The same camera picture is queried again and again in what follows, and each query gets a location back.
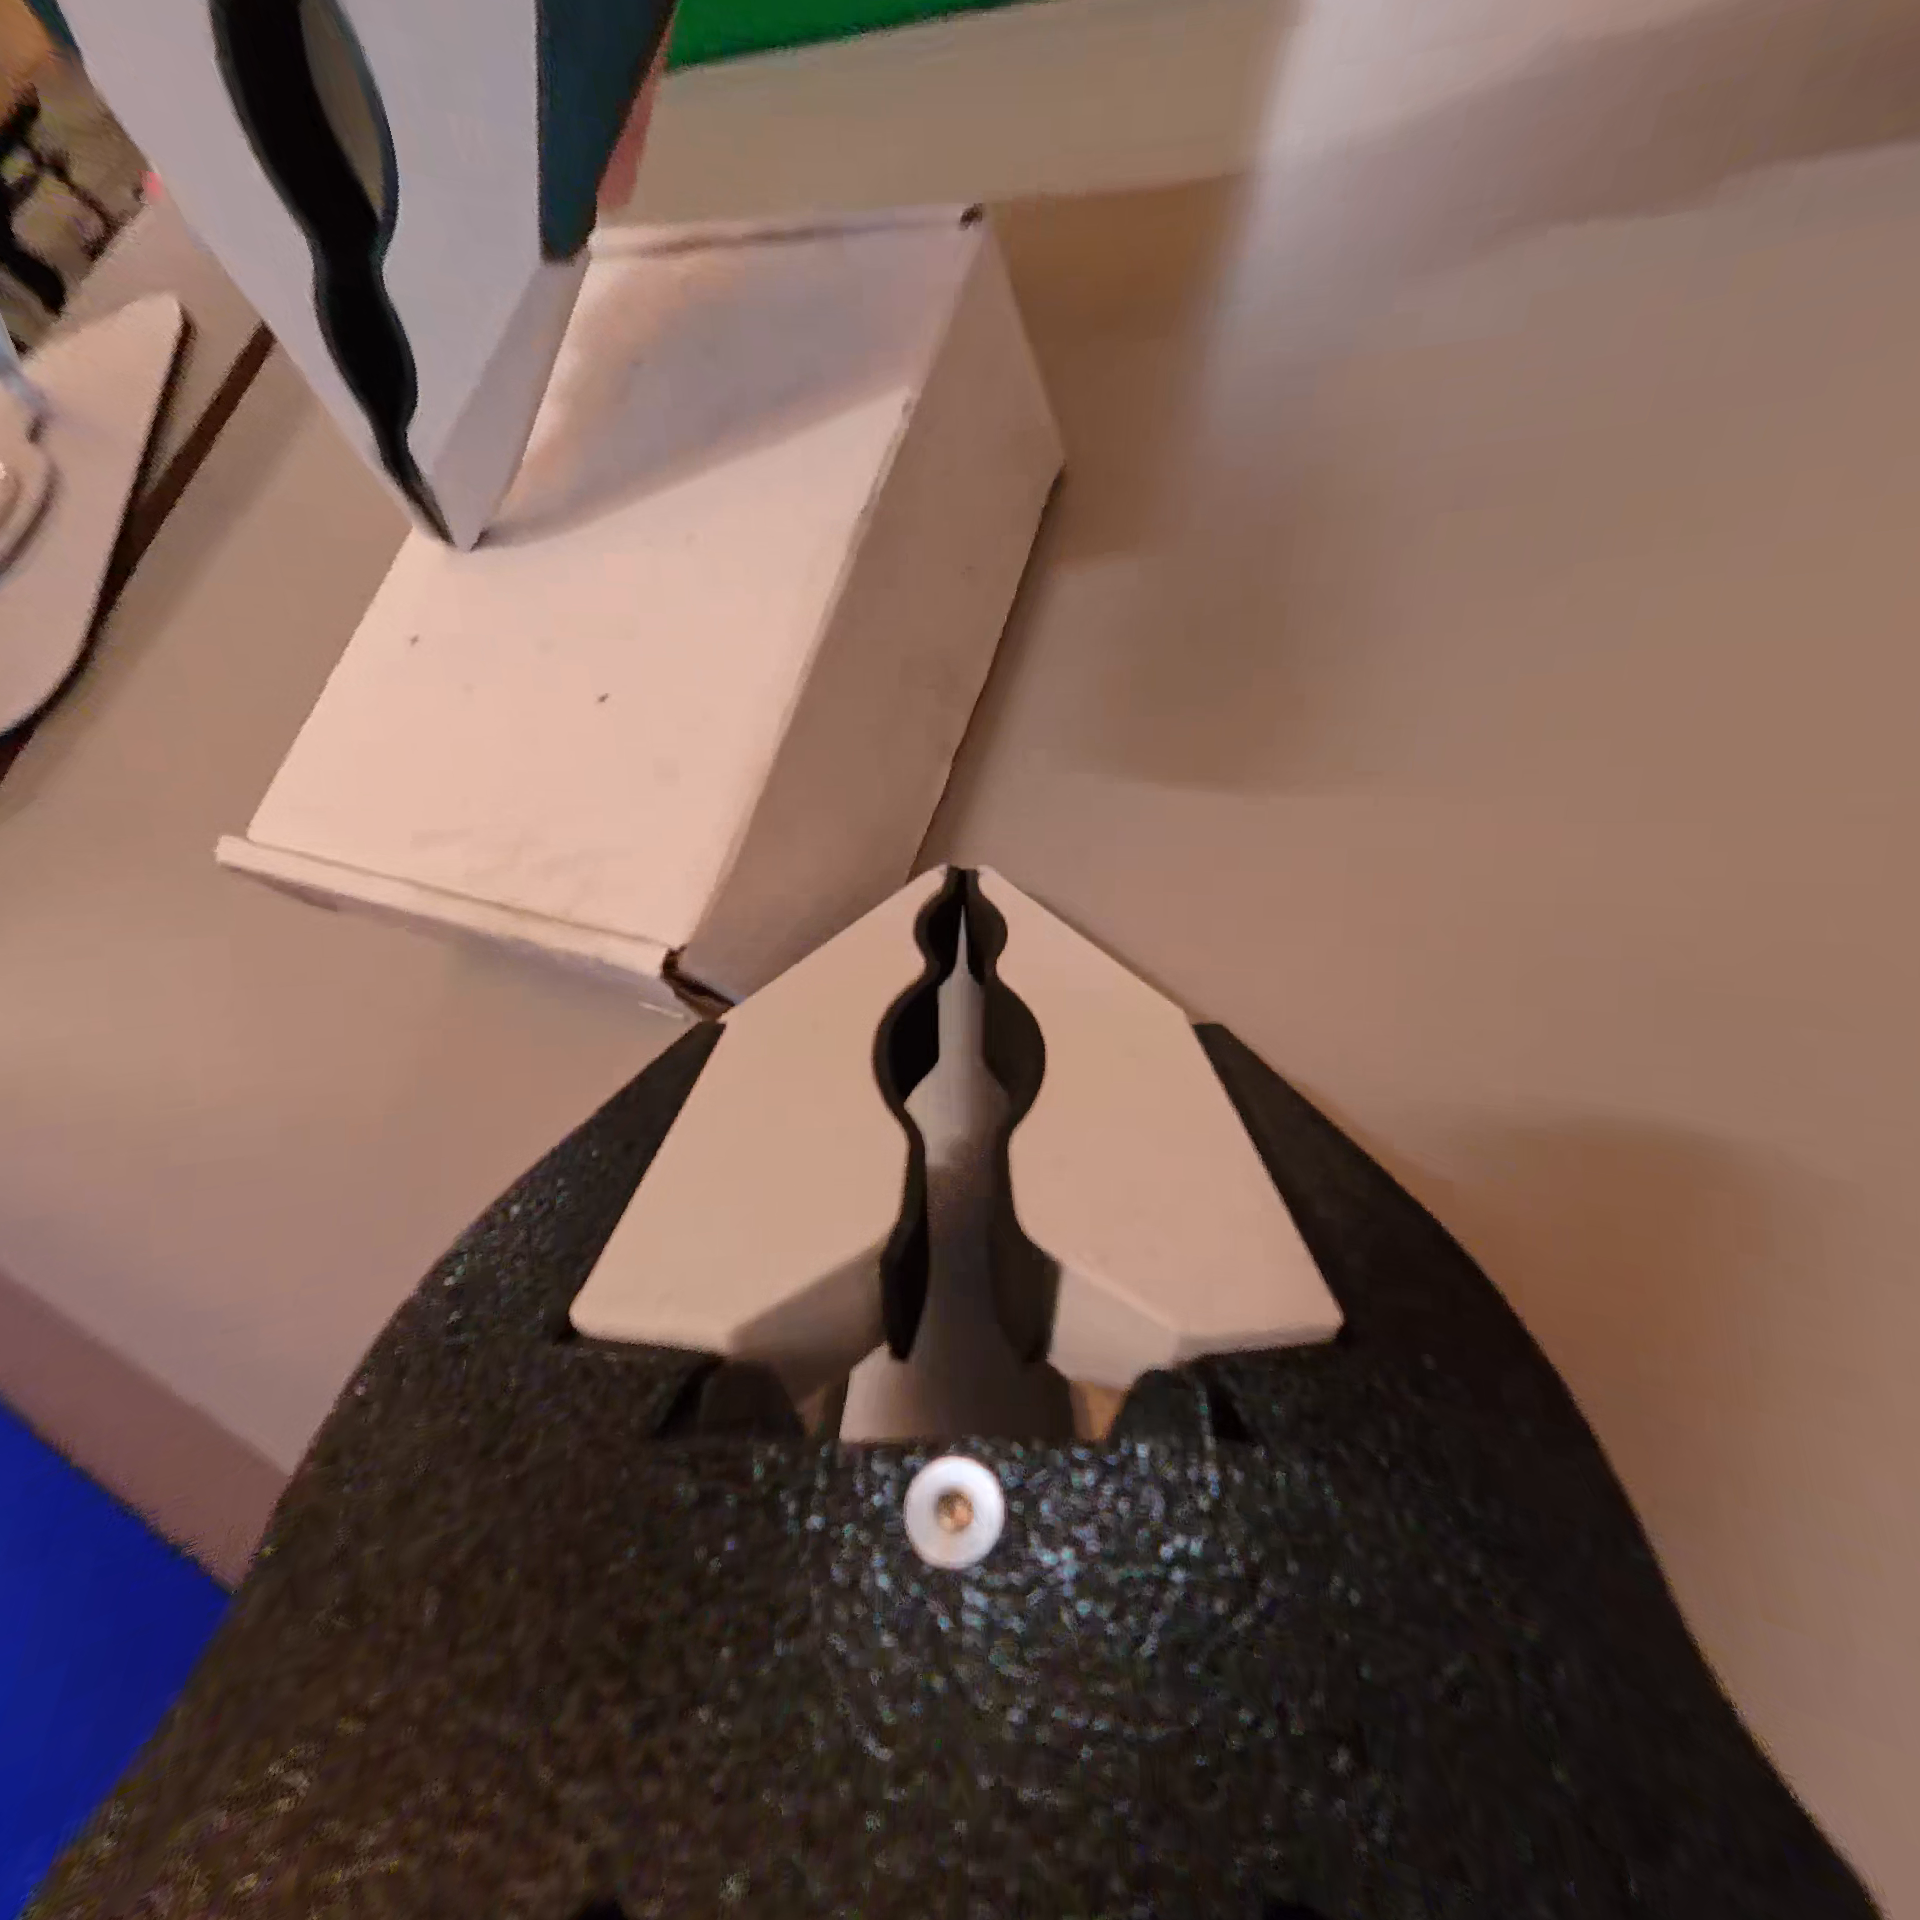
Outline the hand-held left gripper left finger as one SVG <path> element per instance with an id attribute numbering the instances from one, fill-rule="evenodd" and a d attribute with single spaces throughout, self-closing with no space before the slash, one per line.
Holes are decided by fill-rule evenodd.
<path id="1" fill-rule="evenodd" d="M 734 1363 L 862 1363 L 908 1129 L 875 1072 L 885 1012 L 925 977 L 911 879 L 742 998 L 632 1189 L 571 1329 Z"/>

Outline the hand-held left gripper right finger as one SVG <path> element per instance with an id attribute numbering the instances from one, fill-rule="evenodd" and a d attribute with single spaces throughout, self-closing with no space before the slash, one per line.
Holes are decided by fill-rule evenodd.
<path id="1" fill-rule="evenodd" d="M 993 869 L 963 898 L 1006 1100 L 989 1272 L 1015 1356 L 1125 1392 L 1327 1342 L 1340 1309 L 1190 1015 Z"/>

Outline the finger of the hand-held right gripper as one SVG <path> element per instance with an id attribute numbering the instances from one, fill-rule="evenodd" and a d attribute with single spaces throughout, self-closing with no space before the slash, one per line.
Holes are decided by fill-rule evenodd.
<path id="1" fill-rule="evenodd" d="M 322 342 L 379 470 L 443 546 L 499 516 L 585 282 L 539 229 L 535 5 L 301 5 L 353 239 Z"/>
<path id="2" fill-rule="evenodd" d="M 419 5 L 63 5 L 92 86 L 370 468 L 440 542 L 443 192 L 419 170 Z"/>

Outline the green plastic bin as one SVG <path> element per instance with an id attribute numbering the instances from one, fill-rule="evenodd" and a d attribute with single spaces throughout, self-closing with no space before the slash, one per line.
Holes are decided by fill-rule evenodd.
<path id="1" fill-rule="evenodd" d="M 670 72 L 846 44 L 1017 5 L 679 5 Z"/>

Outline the white cardboard mailer box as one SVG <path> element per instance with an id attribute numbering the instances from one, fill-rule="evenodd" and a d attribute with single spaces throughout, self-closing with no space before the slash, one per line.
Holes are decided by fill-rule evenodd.
<path id="1" fill-rule="evenodd" d="M 216 862 L 743 998 L 913 872 L 1062 468 L 979 206 L 605 232 L 497 525 L 402 542 Z"/>

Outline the blue plastic bin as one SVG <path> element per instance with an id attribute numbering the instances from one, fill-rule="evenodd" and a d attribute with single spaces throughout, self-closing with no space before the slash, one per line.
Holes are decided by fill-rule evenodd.
<path id="1" fill-rule="evenodd" d="M 227 1590 L 3 1406 L 3 1916 L 154 1738 Z"/>

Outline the white stand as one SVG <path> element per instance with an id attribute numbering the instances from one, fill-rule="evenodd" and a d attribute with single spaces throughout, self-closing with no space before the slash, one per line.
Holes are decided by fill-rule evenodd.
<path id="1" fill-rule="evenodd" d="M 3 731 L 77 665 L 176 368 L 173 293 L 3 353 Z"/>

